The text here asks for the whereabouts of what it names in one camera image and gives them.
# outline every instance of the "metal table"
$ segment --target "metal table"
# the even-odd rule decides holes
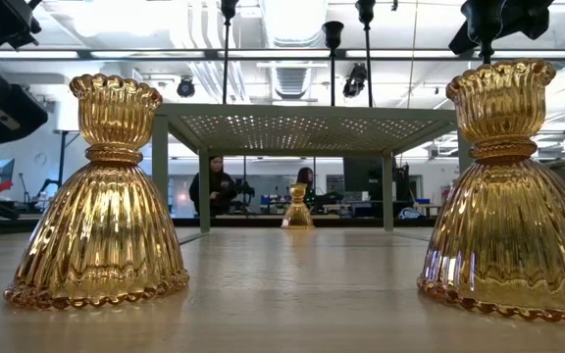
[[[152,178],[167,195],[168,132],[198,154],[205,233],[209,156],[382,157],[383,185],[391,185],[392,156],[456,129],[450,110],[164,104],[154,122]],[[392,199],[391,187],[383,188],[383,199]],[[385,205],[385,230],[391,231],[392,207]]]

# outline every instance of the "amber glass candlestick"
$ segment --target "amber glass candlestick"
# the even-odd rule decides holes
[[[456,106],[475,163],[437,219],[421,290],[467,310],[565,321],[565,182],[530,159],[544,123],[541,60],[482,65],[456,77]]]
[[[313,228],[311,212],[304,204],[306,184],[297,183],[291,186],[291,204],[282,218],[282,228],[310,229]]]
[[[70,84],[90,163],[58,190],[4,292],[65,309],[149,299],[186,285],[167,203],[137,165],[162,97],[145,83],[84,75]]]

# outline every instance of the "person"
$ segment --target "person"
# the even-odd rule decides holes
[[[227,213],[231,208],[231,201],[236,197],[236,188],[231,176],[224,173],[224,157],[213,156],[209,158],[209,200],[211,202],[211,216]],[[195,210],[200,210],[200,174],[193,178],[191,187],[188,189],[189,197],[193,201]]]
[[[304,194],[304,203],[309,205],[315,200],[315,190],[313,189],[313,171],[304,167],[298,172],[296,183],[306,184],[306,193]]]

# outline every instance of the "perforated tabletop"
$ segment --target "perforated tabletop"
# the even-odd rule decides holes
[[[381,156],[456,130],[443,110],[164,104],[157,116],[194,152],[216,155]]]

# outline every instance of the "ceiling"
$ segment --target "ceiling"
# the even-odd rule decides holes
[[[232,52],[241,54],[236,49],[251,50],[251,55],[258,58],[259,51],[265,52],[273,43],[280,42],[277,36],[281,37],[281,33],[292,36],[301,35],[302,31],[319,32],[324,21],[340,21],[345,26],[340,48],[347,50],[345,55],[351,56],[355,49],[365,48],[363,25],[358,21],[354,3],[353,0],[240,0],[231,26]],[[464,22],[460,13],[462,3],[463,0],[400,0],[394,12],[391,1],[378,1],[370,32],[373,56],[382,56],[382,51],[387,50],[383,55],[391,58],[378,58],[372,64],[375,106],[453,109],[452,103],[444,97],[445,86],[453,77],[479,64],[476,58],[442,59],[448,43]],[[269,9],[266,15],[263,15],[264,8]],[[555,1],[550,11],[550,27],[541,38],[532,41],[523,34],[514,34],[495,41],[494,49],[499,54],[503,50],[537,50],[523,52],[523,55],[559,58],[555,63],[557,77],[546,91],[549,122],[542,129],[545,132],[535,140],[541,158],[565,158],[565,0]],[[24,50],[44,52],[37,52],[31,60],[25,56],[0,59],[0,72],[10,80],[29,85],[35,94],[50,100],[71,100],[66,87],[71,77],[102,72],[146,80],[161,89],[167,101],[212,104],[220,101],[216,89],[221,89],[212,82],[220,80],[223,65],[217,60],[219,58],[204,61],[210,58],[208,51],[200,52],[205,56],[193,61],[175,57],[148,60],[144,56],[138,60],[135,56],[135,52],[142,49],[184,50],[184,55],[195,53],[188,50],[223,49],[224,20],[219,12],[219,1],[44,0],[34,15],[42,26],[42,32],[36,36],[40,45],[28,46]],[[317,45],[311,46],[325,48],[322,38]],[[66,56],[49,57],[54,52],[118,50],[134,53],[121,52],[122,59],[113,57],[106,61],[88,60],[80,55],[71,60],[64,59]],[[345,98],[341,93],[354,63],[365,62],[364,54],[361,54],[359,60],[343,58],[335,64],[337,105],[365,107],[368,104],[367,88],[354,98]],[[289,71],[281,70],[281,64],[274,64],[278,68],[272,69],[272,62],[255,60],[254,57],[235,61],[231,63],[230,78],[234,86],[229,88],[230,102],[329,105],[331,72],[327,56],[328,52],[311,62],[302,60],[300,67],[310,69],[304,69],[300,81],[297,81],[297,75],[289,76]],[[195,94],[190,98],[180,98],[176,94],[183,76],[193,77]],[[303,89],[300,99],[288,99],[288,96],[277,93],[286,89],[284,79],[291,79],[295,84],[292,88]],[[436,150],[434,155],[455,156],[456,147],[456,134],[453,133],[435,143],[427,143],[409,155],[426,156],[433,149]]]

